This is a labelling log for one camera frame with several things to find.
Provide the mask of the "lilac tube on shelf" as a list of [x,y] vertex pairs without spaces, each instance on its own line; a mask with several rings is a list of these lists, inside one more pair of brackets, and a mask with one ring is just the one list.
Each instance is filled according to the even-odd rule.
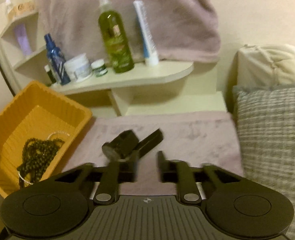
[[32,54],[32,49],[30,47],[28,35],[26,32],[26,27],[24,23],[21,23],[14,28],[16,40],[20,46],[20,49],[24,56],[29,56]]

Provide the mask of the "grey checked pillow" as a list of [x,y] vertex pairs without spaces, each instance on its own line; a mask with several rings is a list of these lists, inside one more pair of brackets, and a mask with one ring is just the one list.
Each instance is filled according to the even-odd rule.
[[234,86],[233,96],[245,176],[290,199],[295,239],[295,85]]

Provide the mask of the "white cream jar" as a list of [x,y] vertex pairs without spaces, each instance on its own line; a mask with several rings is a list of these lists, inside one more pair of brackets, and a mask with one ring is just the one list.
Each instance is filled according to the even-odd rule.
[[86,53],[66,61],[64,67],[72,82],[82,82],[92,75],[92,68]]

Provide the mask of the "cream corner shelf unit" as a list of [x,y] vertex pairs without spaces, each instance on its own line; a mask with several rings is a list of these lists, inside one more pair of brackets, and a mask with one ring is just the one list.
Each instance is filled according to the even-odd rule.
[[[14,28],[24,23],[32,54],[24,56]],[[15,93],[30,81],[48,82],[43,29],[36,11],[12,22],[0,4],[0,64]],[[225,111],[222,92],[216,89],[214,64],[162,61],[155,67],[137,63],[132,71],[55,86],[55,90],[89,107],[96,116]]]

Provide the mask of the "cream pillow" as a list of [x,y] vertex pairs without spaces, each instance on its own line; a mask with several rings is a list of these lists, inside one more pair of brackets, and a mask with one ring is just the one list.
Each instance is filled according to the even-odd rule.
[[295,84],[295,46],[245,45],[238,50],[237,84],[254,88]]

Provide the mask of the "small green white jar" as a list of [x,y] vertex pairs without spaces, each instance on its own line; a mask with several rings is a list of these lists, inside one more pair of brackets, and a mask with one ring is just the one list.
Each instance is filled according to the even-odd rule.
[[91,63],[90,65],[96,77],[101,77],[107,74],[108,70],[105,65],[104,59],[98,59]]

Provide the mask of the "blue spray bottle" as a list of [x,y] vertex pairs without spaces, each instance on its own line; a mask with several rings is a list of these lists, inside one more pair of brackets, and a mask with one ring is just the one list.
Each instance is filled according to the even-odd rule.
[[56,46],[55,41],[52,39],[49,33],[45,34],[44,40],[47,48],[47,58],[52,66],[57,81],[62,86],[67,85],[70,83],[70,78],[64,67],[66,59],[62,54],[62,51]]

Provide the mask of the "orange plastic tray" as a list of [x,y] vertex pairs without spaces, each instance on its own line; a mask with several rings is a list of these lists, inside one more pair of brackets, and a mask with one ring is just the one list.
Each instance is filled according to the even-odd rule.
[[60,161],[91,118],[90,109],[31,81],[0,113],[0,195],[6,198],[19,190],[17,167],[28,139],[64,141],[42,176],[45,180],[58,172]]

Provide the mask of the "green olive spray bottle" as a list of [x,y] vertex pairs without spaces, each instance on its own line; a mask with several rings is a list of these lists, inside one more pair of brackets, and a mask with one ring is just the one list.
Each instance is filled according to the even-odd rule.
[[109,64],[115,73],[125,73],[134,68],[130,46],[121,15],[112,8],[110,0],[99,0],[98,25]]

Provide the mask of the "lilac towel hanging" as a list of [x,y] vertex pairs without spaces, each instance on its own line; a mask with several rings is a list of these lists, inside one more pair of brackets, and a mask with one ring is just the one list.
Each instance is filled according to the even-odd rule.
[[[98,25],[99,0],[35,0],[44,30],[67,58],[86,53],[106,57]],[[142,38],[133,6],[136,0],[110,0],[124,23],[131,53],[143,59]],[[161,60],[212,63],[221,46],[218,16],[211,0],[141,0]]]

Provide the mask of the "blue white tube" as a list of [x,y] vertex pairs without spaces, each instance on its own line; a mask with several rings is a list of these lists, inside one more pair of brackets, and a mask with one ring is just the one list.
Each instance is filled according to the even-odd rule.
[[152,34],[147,22],[147,13],[142,0],[134,0],[133,6],[137,14],[140,33],[143,39],[143,54],[147,66],[156,66],[159,63],[158,51],[153,41]]

